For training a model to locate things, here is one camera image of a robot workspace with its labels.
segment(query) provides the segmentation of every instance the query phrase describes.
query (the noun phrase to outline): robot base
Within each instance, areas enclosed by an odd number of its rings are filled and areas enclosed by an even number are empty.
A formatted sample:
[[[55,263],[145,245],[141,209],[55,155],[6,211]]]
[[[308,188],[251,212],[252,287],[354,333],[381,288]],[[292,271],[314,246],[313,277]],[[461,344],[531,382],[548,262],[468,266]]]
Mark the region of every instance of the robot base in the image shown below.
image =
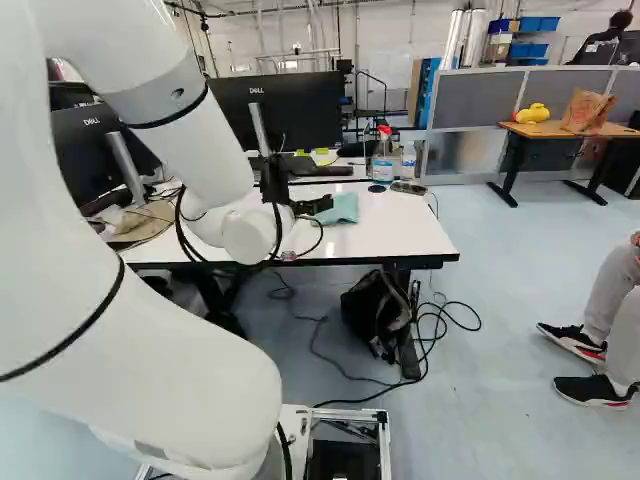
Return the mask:
[[[289,441],[294,480],[391,480],[391,432],[385,410],[283,405],[280,424]],[[141,467],[136,480],[157,473],[151,470]],[[275,435],[255,480],[284,480]]]

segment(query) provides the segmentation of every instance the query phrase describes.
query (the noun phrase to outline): black desk leg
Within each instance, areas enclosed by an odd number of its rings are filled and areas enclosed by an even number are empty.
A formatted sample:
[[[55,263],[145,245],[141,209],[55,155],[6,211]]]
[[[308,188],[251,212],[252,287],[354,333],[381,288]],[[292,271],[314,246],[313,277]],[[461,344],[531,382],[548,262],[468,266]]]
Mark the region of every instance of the black desk leg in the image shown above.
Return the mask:
[[[515,133],[509,133],[509,144],[507,145],[507,152],[505,156],[510,164],[509,169],[507,170],[507,176],[504,179],[504,183],[501,187],[494,182],[487,182],[487,186],[491,190],[496,192],[498,196],[503,199],[511,208],[516,208],[518,206],[518,202],[516,202],[516,199],[511,196],[511,188],[513,188],[513,183],[516,181],[518,171],[520,170],[520,167],[524,162],[526,143],[527,139],[525,137],[521,137],[520,135],[517,135]],[[510,148],[514,149],[511,158],[509,158],[508,156]]]
[[[198,288],[202,300],[209,310],[204,317],[205,320],[246,340],[247,334],[244,328],[231,312],[230,302],[226,298],[227,292],[222,293],[222,289],[213,275],[203,269],[194,269],[189,272],[189,279]]]
[[[591,175],[591,178],[589,179],[589,183],[587,184],[586,187],[576,182],[572,182],[571,180],[564,180],[564,184],[567,185],[568,187],[573,188],[576,192],[581,193],[585,197],[590,198],[591,200],[596,202],[598,205],[606,207],[608,202],[604,198],[602,198],[600,195],[598,195],[596,193],[596,190],[598,189],[598,187],[606,177],[607,173],[609,173],[609,170],[611,169],[611,165],[613,164],[613,159],[615,158],[615,155],[614,155],[615,149],[616,149],[616,143],[615,143],[615,140],[612,140],[609,146],[607,147],[607,150],[604,152],[604,155],[596,165],[596,168],[593,170],[593,175]]]
[[[409,283],[411,281],[411,270],[400,270],[397,272],[396,279],[398,285],[405,292],[409,292]],[[402,376],[410,380],[417,380],[421,376],[420,362],[411,334],[411,324],[408,323],[398,331],[398,354],[400,356],[400,368]]]

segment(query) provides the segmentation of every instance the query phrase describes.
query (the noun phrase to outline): gray pants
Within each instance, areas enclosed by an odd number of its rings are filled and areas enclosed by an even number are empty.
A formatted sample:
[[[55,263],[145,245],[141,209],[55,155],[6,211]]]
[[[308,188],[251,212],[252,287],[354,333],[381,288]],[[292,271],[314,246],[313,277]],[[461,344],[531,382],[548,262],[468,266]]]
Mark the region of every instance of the gray pants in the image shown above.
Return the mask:
[[[585,310],[585,331],[606,340],[606,372],[621,385],[640,380],[640,248],[616,247],[596,277]]]

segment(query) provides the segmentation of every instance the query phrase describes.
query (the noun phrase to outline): backpack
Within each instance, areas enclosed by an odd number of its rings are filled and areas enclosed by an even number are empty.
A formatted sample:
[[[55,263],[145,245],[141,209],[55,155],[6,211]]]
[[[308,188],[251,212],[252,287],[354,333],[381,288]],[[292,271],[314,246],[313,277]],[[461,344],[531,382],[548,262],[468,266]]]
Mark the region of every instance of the backpack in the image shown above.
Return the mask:
[[[411,320],[410,302],[396,280],[372,270],[340,296],[342,320],[374,357],[395,363],[395,338]]]

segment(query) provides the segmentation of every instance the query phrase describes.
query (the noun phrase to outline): sneaker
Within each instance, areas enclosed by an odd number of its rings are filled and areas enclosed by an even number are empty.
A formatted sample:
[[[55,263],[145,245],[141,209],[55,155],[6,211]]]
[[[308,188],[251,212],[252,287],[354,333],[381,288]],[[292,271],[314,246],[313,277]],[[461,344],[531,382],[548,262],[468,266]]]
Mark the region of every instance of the sneaker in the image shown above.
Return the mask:
[[[556,392],[565,400],[583,407],[606,407],[624,410],[631,404],[638,387],[632,385],[627,394],[619,396],[606,375],[586,378],[557,377],[553,379]]]
[[[561,347],[579,356],[593,365],[603,365],[607,342],[596,345],[585,333],[582,333],[582,325],[569,327],[554,327],[546,323],[538,323],[538,330],[553,340]]]

